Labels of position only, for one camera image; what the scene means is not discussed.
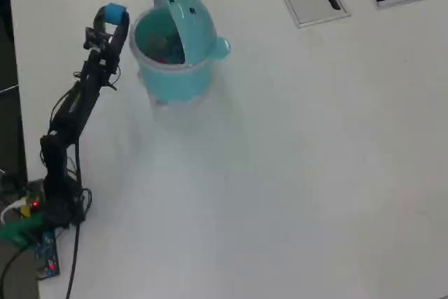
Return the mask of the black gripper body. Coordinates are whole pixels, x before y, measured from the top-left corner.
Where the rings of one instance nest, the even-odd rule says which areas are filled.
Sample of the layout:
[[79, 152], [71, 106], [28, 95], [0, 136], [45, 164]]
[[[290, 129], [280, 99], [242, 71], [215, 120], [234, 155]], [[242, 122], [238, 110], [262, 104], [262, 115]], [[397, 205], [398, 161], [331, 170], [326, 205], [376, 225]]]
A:
[[109, 44], [90, 46], [89, 63], [95, 71], [115, 74], [119, 61], [120, 54], [113, 46]]

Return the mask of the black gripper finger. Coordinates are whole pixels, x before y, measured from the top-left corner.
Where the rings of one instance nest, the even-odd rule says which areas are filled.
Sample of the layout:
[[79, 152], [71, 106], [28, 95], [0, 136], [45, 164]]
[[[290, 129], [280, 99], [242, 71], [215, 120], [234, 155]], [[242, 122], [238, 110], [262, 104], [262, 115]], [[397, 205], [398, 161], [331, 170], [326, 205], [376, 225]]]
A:
[[123, 12], [119, 23], [113, 33], [111, 47], [114, 50], [122, 50], [127, 39], [130, 25], [130, 17], [127, 11]]
[[106, 7], [102, 6], [96, 13], [92, 29], [94, 32], [105, 33], [106, 32]]

